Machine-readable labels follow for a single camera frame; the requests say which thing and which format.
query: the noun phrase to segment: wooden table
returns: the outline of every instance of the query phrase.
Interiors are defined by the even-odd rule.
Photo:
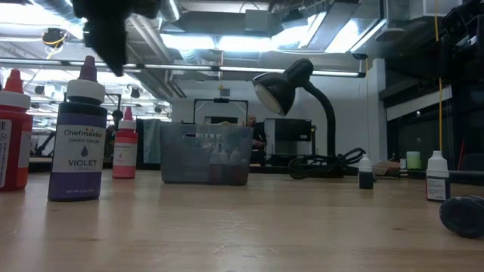
[[[484,240],[448,232],[423,181],[246,187],[111,181],[99,201],[47,202],[48,175],[0,194],[0,271],[484,271]],[[453,186],[454,194],[484,194]]]

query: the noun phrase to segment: black desk lamp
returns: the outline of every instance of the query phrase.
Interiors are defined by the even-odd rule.
[[[293,106],[296,88],[303,87],[312,94],[324,108],[327,119],[327,156],[312,155],[295,159],[289,164],[293,178],[307,178],[316,174],[331,178],[342,178],[343,169],[357,163],[365,151],[361,148],[351,150],[345,155],[336,155],[336,118],[329,99],[319,91],[310,81],[314,70],[312,62],[300,59],[287,68],[282,74],[265,73],[252,80],[256,94],[261,103],[273,113],[286,116]],[[357,155],[348,158],[351,153]],[[317,168],[307,165],[308,161],[319,162]]]

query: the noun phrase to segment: red bottle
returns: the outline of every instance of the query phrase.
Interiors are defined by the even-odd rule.
[[[27,185],[33,121],[26,114],[29,108],[20,71],[12,70],[0,91],[0,191],[22,190]]]
[[[114,135],[113,178],[135,178],[136,155],[138,154],[138,133],[133,121],[131,107],[119,122],[119,131]]]

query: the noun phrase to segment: clear plastic container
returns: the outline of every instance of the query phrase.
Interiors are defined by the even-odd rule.
[[[162,180],[245,185],[252,136],[252,128],[239,125],[164,125],[160,128]]]

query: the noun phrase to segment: violet food coloring bottle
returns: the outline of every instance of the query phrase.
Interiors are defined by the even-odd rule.
[[[106,138],[106,92],[97,82],[95,59],[85,58],[78,79],[67,84],[68,102],[59,105],[50,201],[98,199]]]

